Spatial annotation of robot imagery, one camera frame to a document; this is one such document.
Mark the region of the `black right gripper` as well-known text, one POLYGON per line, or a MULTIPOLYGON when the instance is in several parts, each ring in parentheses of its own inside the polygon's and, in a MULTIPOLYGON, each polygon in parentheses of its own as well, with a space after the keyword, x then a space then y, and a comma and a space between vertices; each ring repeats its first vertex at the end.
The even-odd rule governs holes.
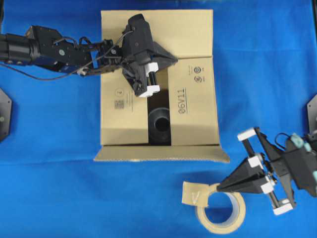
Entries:
POLYGON ((276 147, 271 144, 267 136, 260 132, 258 127, 252 127, 237 135, 249 158, 243 162, 219 185, 219 192, 239 192, 267 194, 271 200, 273 213, 284 214, 296 207, 294 191, 291 181, 294 181, 299 190, 303 189, 312 197, 317 196, 317 132, 303 137, 293 133, 287 136, 285 146, 276 147), (266 164, 267 175, 264 173, 261 156, 255 155, 248 141, 257 136, 269 161, 266 164), (287 195, 285 199, 278 200, 274 193, 276 181, 272 174, 276 174, 287 195))

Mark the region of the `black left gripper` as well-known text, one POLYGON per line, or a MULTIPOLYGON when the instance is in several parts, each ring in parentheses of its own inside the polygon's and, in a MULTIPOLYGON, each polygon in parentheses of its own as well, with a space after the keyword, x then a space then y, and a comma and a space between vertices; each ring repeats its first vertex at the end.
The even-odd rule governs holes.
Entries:
POLYGON ((151 97, 160 91, 156 72, 175 65, 177 57, 153 41, 149 23, 142 14, 129 18, 122 41, 122 74, 137 97, 151 97))

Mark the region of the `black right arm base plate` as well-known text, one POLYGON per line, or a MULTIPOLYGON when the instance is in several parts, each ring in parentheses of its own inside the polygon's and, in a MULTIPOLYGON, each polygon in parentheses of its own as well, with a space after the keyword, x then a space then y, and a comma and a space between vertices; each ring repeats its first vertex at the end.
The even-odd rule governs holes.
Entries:
POLYGON ((314 95, 307 103, 309 131, 312 133, 317 129, 317 95, 314 95))

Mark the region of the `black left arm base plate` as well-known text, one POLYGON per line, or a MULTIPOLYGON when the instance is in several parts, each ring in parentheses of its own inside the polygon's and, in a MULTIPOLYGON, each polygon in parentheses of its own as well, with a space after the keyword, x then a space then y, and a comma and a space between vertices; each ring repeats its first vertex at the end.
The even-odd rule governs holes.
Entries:
POLYGON ((10 132, 12 100, 0 89, 0 141, 3 141, 10 132))

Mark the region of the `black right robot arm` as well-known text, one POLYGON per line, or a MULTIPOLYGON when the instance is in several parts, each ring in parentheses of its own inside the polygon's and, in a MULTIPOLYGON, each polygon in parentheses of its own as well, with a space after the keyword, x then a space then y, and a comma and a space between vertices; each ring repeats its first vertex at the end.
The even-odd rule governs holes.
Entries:
POLYGON ((270 143, 259 127, 241 132, 237 138, 248 156, 216 187, 217 191, 266 194, 275 215, 296 207, 292 183, 316 197, 316 134, 287 135, 285 146, 270 143))

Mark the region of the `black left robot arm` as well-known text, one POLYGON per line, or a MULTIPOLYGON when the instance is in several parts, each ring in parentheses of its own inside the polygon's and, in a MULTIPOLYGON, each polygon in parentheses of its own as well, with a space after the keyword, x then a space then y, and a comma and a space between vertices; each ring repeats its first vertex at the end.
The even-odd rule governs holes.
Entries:
POLYGON ((142 14, 128 19, 117 42, 104 39, 92 43, 87 37, 76 41, 42 26, 31 26, 24 36, 0 36, 0 63, 4 67, 35 65, 63 77, 102 75, 121 69, 137 97, 159 92, 156 73, 177 62, 177 57, 153 40, 142 14))

